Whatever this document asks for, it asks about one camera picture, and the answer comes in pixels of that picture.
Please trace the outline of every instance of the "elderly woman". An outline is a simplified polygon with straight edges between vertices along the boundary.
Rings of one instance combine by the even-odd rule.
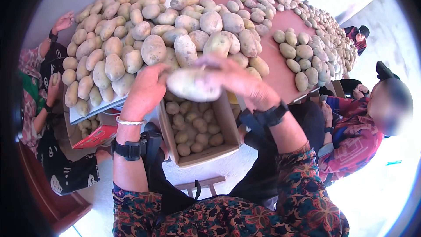
[[[98,150],[78,161],[70,161],[61,151],[55,139],[53,127],[47,121],[54,102],[60,93],[61,76],[53,84],[43,83],[39,72],[41,63],[50,50],[51,42],[57,40],[59,31],[73,23],[73,12],[61,16],[54,24],[49,36],[33,50],[21,50],[19,55],[19,76],[24,88],[24,124],[21,142],[26,145],[43,165],[45,176],[51,188],[63,195],[93,185],[99,181],[98,163],[110,158],[106,150]]]

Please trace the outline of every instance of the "silver bracelet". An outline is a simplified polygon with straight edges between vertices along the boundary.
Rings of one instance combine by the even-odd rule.
[[[140,121],[140,122],[124,121],[124,120],[121,120],[121,119],[120,119],[120,116],[117,116],[117,117],[115,118],[115,120],[116,120],[116,121],[117,121],[117,123],[119,123],[119,124],[126,124],[126,125],[141,125],[141,124],[146,124],[146,123],[148,123],[148,121],[146,121],[146,120],[142,120],[142,121]]]

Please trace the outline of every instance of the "person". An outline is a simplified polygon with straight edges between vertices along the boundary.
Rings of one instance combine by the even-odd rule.
[[[73,12],[66,13],[54,24],[51,34],[57,36],[61,30],[70,27],[73,21]],[[50,42],[49,36],[37,48],[23,49],[19,55],[18,74],[24,88],[24,121],[20,141],[42,164],[54,192],[63,195],[99,181],[98,163],[111,156],[106,150],[100,149],[95,154],[88,154],[72,162],[61,151],[54,136],[53,126],[47,121],[60,93],[61,75],[58,72],[55,85],[53,75],[50,76],[46,92],[41,88],[43,81],[39,73],[41,63],[50,50]]]
[[[321,95],[325,116],[323,147],[318,152],[320,178],[330,185],[363,168],[376,154],[384,135],[397,135],[412,115],[408,87],[396,78],[378,82],[370,97],[358,100]],[[333,115],[341,119],[333,120]]]
[[[357,48],[358,56],[366,49],[366,38],[370,35],[370,30],[366,26],[357,27],[351,26],[345,28],[345,35],[354,41],[354,46]]]
[[[232,60],[204,55],[195,65],[217,68],[195,80],[204,88],[223,86],[249,99],[259,111],[281,103],[270,86]],[[120,120],[140,122],[158,105],[166,92],[168,69],[158,63],[139,73]],[[138,142],[140,129],[140,125],[119,123],[115,142]],[[114,152],[114,236],[348,236],[348,221],[329,199],[315,152],[292,113],[285,113],[269,130],[273,139],[253,139],[259,156],[232,192],[200,201],[166,180],[162,152],[148,166],[149,176],[143,159],[128,161]],[[261,187],[268,184],[278,197],[276,209],[265,207],[273,190],[264,196]]]

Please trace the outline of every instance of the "wristwatch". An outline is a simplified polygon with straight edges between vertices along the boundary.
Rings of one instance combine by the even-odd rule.
[[[44,104],[44,108],[45,108],[45,110],[47,111],[47,113],[51,113],[51,112],[53,111],[53,108],[52,108],[52,107],[49,107],[49,106],[47,105],[47,103],[45,103],[45,104]]]
[[[325,133],[333,134],[334,133],[334,128],[333,127],[325,127]]]
[[[51,40],[51,42],[56,42],[59,36],[53,34],[53,29],[50,30],[50,34],[48,35],[48,38]]]

